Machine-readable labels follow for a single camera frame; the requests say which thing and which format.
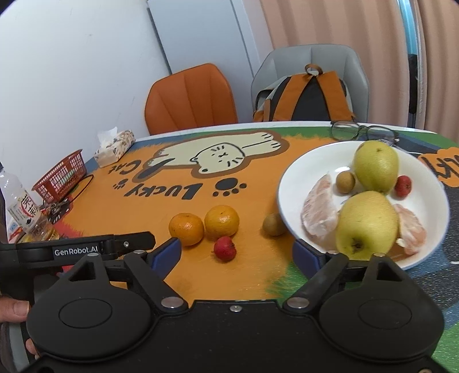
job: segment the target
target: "human hand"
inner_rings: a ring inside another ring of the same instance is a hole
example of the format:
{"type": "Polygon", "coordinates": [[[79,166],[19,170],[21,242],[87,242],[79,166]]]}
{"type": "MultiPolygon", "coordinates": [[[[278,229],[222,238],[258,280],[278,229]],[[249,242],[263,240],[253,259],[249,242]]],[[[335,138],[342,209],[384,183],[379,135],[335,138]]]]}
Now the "human hand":
{"type": "MultiPolygon", "coordinates": [[[[24,322],[30,310],[26,300],[16,300],[5,296],[0,297],[0,322],[24,322]]],[[[38,359],[37,350],[31,339],[26,341],[27,350],[38,359]]]]}

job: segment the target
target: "backpack handle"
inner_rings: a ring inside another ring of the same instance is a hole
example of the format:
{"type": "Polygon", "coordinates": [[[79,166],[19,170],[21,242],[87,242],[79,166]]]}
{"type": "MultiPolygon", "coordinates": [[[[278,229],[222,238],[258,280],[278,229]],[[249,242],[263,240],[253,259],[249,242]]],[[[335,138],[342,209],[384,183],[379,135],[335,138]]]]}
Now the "backpack handle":
{"type": "Polygon", "coordinates": [[[322,75],[324,73],[324,71],[322,70],[322,68],[319,66],[319,65],[316,65],[315,63],[308,63],[305,67],[304,67],[304,71],[306,71],[307,74],[309,75],[314,75],[314,74],[311,74],[308,70],[312,68],[314,70],[317,70],[319,72],[319,75],[322,75]]]}

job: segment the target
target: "orange backpack strap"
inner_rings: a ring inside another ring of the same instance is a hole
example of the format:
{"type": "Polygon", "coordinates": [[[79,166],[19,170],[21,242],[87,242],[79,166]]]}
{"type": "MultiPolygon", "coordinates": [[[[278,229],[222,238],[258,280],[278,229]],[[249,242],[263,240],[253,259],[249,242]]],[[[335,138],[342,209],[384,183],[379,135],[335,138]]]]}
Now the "orange backpack strap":
{"type": "Polygon", "coordinates": [[[343,93],[340,78],[336,71],[319,74],[316,78],[324,94],[330,120],[352,120],[355,116],[349,110],[346,96],[343,93]]]}
{"type": "Polygon", "coordinates": [[[264,101],[263,122],[269,122],[269,112],[271,111],[271,100],[264,101]]]}
{"type": "Polygon", "coordinates": [[[253,114],[253,121],[254,122],[263,122],[263,112],[261,110],[257,110],[253,114]]]}
{"type": "Polygon", "coordinates": [[[277,103],[273,121],[291,120],[298,100],[311,78],[312,75],[309,74],[296,74],[291,76],[277,103]]]}

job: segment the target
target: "paw print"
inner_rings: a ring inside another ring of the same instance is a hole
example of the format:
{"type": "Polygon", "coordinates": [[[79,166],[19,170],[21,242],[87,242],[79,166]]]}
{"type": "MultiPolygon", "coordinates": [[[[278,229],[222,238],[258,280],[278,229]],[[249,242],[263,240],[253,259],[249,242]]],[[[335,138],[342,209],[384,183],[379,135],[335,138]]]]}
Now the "paw print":
{"type": "Polygon", "coordinates": [[[122,179],[120,182],[118,182],[118,184],[113,185],[113,189],[117,190],[117,189],[124,188],[127,182],[128,182],[128,179],[122,179]]]}
{"type": "Polygon", "coordinates": [[[269,143],[269,145],[270,145],[273,149],[279,149],[279,148],[282,146],[282,144],[281,144],[280,142],[277,142],[277,141],[271,141],[271,142],[269,143]]]}
{"type": "Polygon", "coordinates": [[[233,194],[239,193],[239,188],[240,189],[247,188],[247,184],[245,183],[239,184],[239,188],[237,188],[238,183],[239,182],[235,177],[229,177],[228,179],[222,179],[220,181],[217,181],[217,183],[215,184],[216,191],[213,192],[212,195],[214,197],[218,197],[218,195],[220,194],[220,192],[218,191],[223,191],[223,196],[228,197],[231,193],[233,194]]]}
{"type": "Polygon", "coordinates": [[[274,136],[268,132],[261,132],[260,136],[263,138],[263,140],[272,140],[274,136]]]}

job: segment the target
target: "curtain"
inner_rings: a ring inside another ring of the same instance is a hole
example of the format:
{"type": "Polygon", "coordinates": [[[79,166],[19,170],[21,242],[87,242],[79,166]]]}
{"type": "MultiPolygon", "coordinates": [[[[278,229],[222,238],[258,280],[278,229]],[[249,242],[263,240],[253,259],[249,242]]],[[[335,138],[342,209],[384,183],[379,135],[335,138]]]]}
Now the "curtain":
{"type": "Polygon", "coordinates": [[[414,0],[427,60],[426,130],[459,142],[459,5],[452,0],[414,0]]]}
{"type": "Polygon", "coordinates": [[[368,77],[368,121],[407,125],[408,53],[397,0],[260,1],[274,48],[348,45],[360,56],[368,77]]]}

